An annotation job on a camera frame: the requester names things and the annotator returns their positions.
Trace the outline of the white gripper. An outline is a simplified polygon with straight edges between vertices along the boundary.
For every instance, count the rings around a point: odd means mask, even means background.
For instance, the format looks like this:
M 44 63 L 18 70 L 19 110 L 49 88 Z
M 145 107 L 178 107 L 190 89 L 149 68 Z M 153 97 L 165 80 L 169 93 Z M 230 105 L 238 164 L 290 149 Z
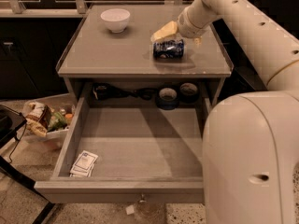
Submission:
M 194 0 L 179 14 L 177 22 L 170 21 L 160 30 L 155 32 L 150 40 L 160 42 L 175 35 L 177 32 L 186 38 L 194 38 L 193 43 L 199 46 L 202 36 L 210 23 L 215 20 L 215 12 L 202 0 Z

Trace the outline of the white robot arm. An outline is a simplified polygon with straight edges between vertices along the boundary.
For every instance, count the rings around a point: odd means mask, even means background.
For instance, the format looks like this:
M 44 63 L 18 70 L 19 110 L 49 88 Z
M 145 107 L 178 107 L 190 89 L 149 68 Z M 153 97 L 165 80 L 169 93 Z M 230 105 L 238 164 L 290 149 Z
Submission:
M 296 224 L 298 40 L 248 0 L 194 0 L 151 38 L 195 38 L 217 19 L 224 20 L 266 89 L 231 96 L 207 117 L 206 224 Z

